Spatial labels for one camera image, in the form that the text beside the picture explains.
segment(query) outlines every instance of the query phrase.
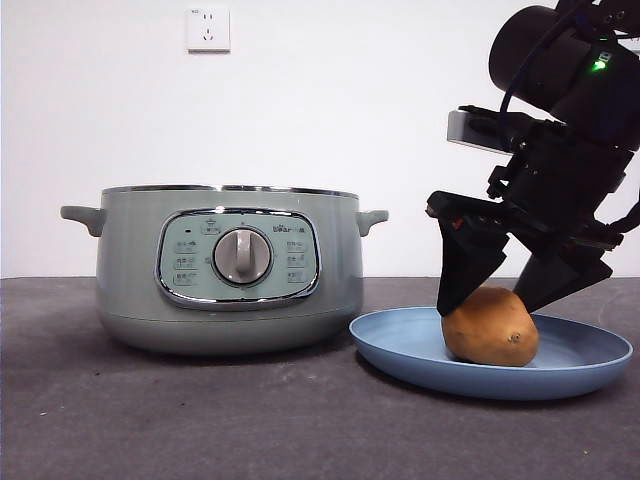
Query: black cable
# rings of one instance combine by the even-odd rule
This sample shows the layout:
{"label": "black cable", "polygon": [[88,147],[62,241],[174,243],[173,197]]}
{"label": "black cable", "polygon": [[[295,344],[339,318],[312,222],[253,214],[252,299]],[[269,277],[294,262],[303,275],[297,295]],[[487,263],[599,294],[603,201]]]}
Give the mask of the black cable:
{"label": "black cable", "polygon": [[540,52],[549,46],[551,42],[556,40],[560,35],[562,35],[574,22],[575,14],[585,5],[593,3],[593,0],[582,0],[574,5],[567,13],[565,13],[560,19],[555,23],[551,29],[543,35],[543,37],[536,43],[536,45],[531,49],[527,57],[520,65],[520,68],[516,72],[511,80],[511,84],[509,88],[505,91],[504,97],[502,98],[502,105],[500,106],[500,115],[498,117],[498,128],[500,130],[500,141],[502,143],[502,148],[505,152],[510,151],[509,148],[509,139],[506,135],[506,123],[507,123],[507,111],[509,109],[509,103],[511,102],[511,98],[513,94],[516,92],[520,83],[522,83],[522,79],[524,75],[531,67],[531,64],[536,59],[536,57],[540,54]]}

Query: green led light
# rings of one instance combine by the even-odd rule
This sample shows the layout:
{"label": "green led light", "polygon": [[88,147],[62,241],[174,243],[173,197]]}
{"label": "green led light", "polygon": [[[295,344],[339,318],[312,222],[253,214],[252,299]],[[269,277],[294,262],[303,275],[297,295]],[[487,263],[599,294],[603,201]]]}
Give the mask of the green led light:
{"label": "green led light", "polygon": [[593,67],[591,68],[592,72],[597,72],[599,70],[604,70],[605,68],[607,68],[607,63],[603,62],[602,60],[598,60],[597,62],[595,62],[593,64]]}

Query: power socket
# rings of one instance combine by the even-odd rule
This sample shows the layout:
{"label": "power socket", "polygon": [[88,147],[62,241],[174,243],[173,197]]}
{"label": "power socket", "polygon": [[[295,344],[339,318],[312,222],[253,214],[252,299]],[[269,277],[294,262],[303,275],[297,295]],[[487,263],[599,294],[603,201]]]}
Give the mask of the power socket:
{"label": "power socket", "polygon": [[227,7],[190,8],[186,14],[189,52],[231,51],[231,14]]}

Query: blue plate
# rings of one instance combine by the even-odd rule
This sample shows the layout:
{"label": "blue plate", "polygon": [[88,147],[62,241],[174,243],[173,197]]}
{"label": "blue plate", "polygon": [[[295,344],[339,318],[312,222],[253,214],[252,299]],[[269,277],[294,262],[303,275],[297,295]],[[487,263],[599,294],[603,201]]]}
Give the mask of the blue plate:
{"label": "blue plate", "polygon": [[465,363],[444,344],[435,308],[385,310],[356,318],[349,330],[364,358],[414,385],[470,397],[549,400],[597,390],[622,373],[633,347],[601,328],[533,315],[536,357],[524,367]]}

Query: plate rim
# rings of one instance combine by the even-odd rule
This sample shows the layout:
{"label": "plate rim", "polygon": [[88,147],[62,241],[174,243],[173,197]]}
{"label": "plate rim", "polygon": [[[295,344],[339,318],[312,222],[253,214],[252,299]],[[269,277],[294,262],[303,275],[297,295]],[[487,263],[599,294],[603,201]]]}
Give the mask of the plate rim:
{"label": "plate rim", "polygon": [[606,367],[612,367],[618,364],[624,364],[627,361],[629,361],[631,359],[631,356],[633,355],[634,349],[633,349],[633,345],[624,337],[622,337],[621,335],[618,335],[617,333],[614,333],[610,330],[607,330],[605,328],[602,327],[596,327],[594,325],[590,325],[588,323],[584,323],[584,322],[578,322],[576,320],[570,320],[567,318],[562,318],[562,317],[554,317],[551,315],[543,315],[543,314],[538,314],[538,313],[533,313],[532,316],[536,316],[536,317],[544,317],[547,319],[552,319],[552,320],[561,320],[564,322],[568,322],[568,323],[576,323],[578,325],[582,325],[582,326],[586,326],[588,328],[593,328],[595,330],[600,330],[604,333],[607,333],[609,335],[613,335],[615,338],[617,338],[618,340],[622,340],[622,342],[627,346],[627,352],[619,357],[616,358],[614,360],[609,360],[608,362],[601,362],[601,363],[591,363],[588,365],[578,365],[578,366],[573,366],[573,367],[560,367],[560,368],[538,368],[538,367],[505,367],[502,365],[484,365],[484,364],[478,364],[478,363],[462,363],[462,362],[454,362],[452,360],[441,360],[441,359],[436,359],[436,358],[426,358],[426,357],[419,357],[416,355],[411,355],[408,353],[401,353],[401,352],[397,352],[397,351],[393,351],[393,350],[389,350],[383,347],[380,347],[378,345],[374,345],[373,343],[364,340],[362,337],[356,335],[356,333],[354,332],[354,326],[357,322],[361,321],[361,319],[369,317],[369,316],[375,316],[375,315],[379,315],[381,313],[386,313],[386,312],[396,312],[396,311],[407,311],[407,310],[428,310],[428,311],[435,311],[438,315],[440,315],[440,313],[438,313],[438,310],[436,307],[425,307],[425,306],[417,306],[417,307],[398,307],[398,308],[389,308],[389,309],[383,309],[383,310],[375,310],[373,312],[369,312],[369,313],[365,313],[364,315],[360,315],[359,317],[353,319],[350,323],[349,323],[349,333],[351,333],[352,337],[357,340],[358,342],[362,342],[364,344],[366,344],[367,346],[371,347],[371,348],[375,348],[377,350],[380,350],[382,352],[386,352],[386,353],[391,353],[394,355],[400,355],[403,357],[407,357],[407,358],[412,358],[414,360],[420,360],[420,361],[428,361],[428,362],[432,362],[432,363],[436,363],[436,364],[440,364],[440,365],[445,365],[445,366],[456,366],[456,367],[469,367],[469,368],[479,368],[479,369],[489,369],[489,370],[504,370],[504,371],[509,371],[509,372],[528,372],[528,373],[533,373],[533,372],[538,372],[540,374],[542,373],[558,373],[558,372],[570,372],[570,371],[576,371],[576,370],[593,370],[593,369],[600,369],[600,368],[606,368]]}

